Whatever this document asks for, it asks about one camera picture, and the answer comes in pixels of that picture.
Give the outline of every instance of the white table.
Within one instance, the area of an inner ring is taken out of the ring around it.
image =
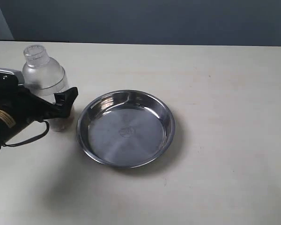
[[[0,67],[21,70],[30,44],[0,42]],[[76,119],[135,89],[162,99],[177,130],[136,169],[86,157],[75,124],[2,148],[0,225],[281,225],[281,47],[43,44],[79,89]]]

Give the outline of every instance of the metal bowl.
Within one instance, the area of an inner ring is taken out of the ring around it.
[[[118,90],[92,101],[77,124],[79,144],[93,160],[115,167],[152,162],[169,147],[175,133],[171,111],[158,98]]]

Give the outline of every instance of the black cable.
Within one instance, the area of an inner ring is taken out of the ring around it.
[[[21,145],[24,145],[24,144],[29,144],[31,142],[35,142],[37,141],[38,139],[44,137],[48,132],[49,132],[49,123],[47,121],[40,121],[40,123],[45,123],[46,124],[46,130],[41,133],[40,135],[37,135],[35,137],[32,137],[30,139],[27,139],[26,141],[23,141],[23,142],[19,142],[19,143],[16,143],[16,144],[3,144],[2,146],[3,147],[18,147],[18,146],[21,146]]]

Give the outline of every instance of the bowl rim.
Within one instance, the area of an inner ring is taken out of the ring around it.
[[[150,98],[152,98],[153,100],[155,100],[156,102],[158,102],[162,107],[165,108],[167,114],[169,115],[170,117],[170,123],[171,123],[171,130],[170,130],[170,135],[169,135],[169,138],[167,140],[167,142],[165,143],[165,145],[160,148],[160,150],[155,154],[153,155],[152,157],[142,161],[142,162],[139,162],[137,164],[127,164],[127,165],[118,165],[118,164],[115,164],[115,163],[111,163],[111,162],[108,162],[106,160],[103,160],[101,158],[99,158],[98,156],[96,156],[95,154],[93,154],[89,149],[88,147],[84,144],[82,138],[81,138],[81,132],[80,132],[80,129],[81,129],[81,121],[82,121],[82,118],[83,116],[85,115],[85,113],[87,112],[87,110],[90,108],[90,107],[93,107],[94,105],[96,105],[102,98],[105,98],[109,95],[113,95],[113,94],[117,94],[117,93],[123,93],[123,92],[135,92],[135,93],[139,93],[139,94],[142,94],[142,95],[146,95],[146,96],[149,96]],[[89,156],[91,157],[93,160],[97,161],[98,163],[101,163],[101,164],[104,164],[104,165],[109,165],[109,166],[112,166],[112,167],[118,167],[118,168],[135,168],[135,167],[139,167],[139,166],[142,166],[142,165],[146,165],[152,161],[154,161],[155,159],[157,159],[158,157],[160,157],[170,146],[170,144],[172,143],[173,141],[173,138],[174,138],[174,134],[175,134],[175,120],[174,120],[174,116],[172,114],[172,112],[170,111],[170,109],[168,108],[168,106],[163,102],[161,101],[160,99],[158,99],[157,97],[149,94],[149,93],[146,93],[146,92],[143,92],[143,91],[139,91],[139,90],[116,90],[116,91],[111,91],[111,92],[108,92],[106,94],[103,94],[97,98],[95,98],[93,101],[91,101],[84,109],[83,111],[81,112],[80,116],[79,116],[79,119],[77,121],[77,126],[76,126],[76,138],[78,140],[78,143],[80,144],[80,146],[82,147],[83,151]]]

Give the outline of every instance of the tan tape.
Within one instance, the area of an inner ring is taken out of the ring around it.
[[[7,112],[0,110],[0,119],[6,123],[9,128],[15,125],[15,120]]]

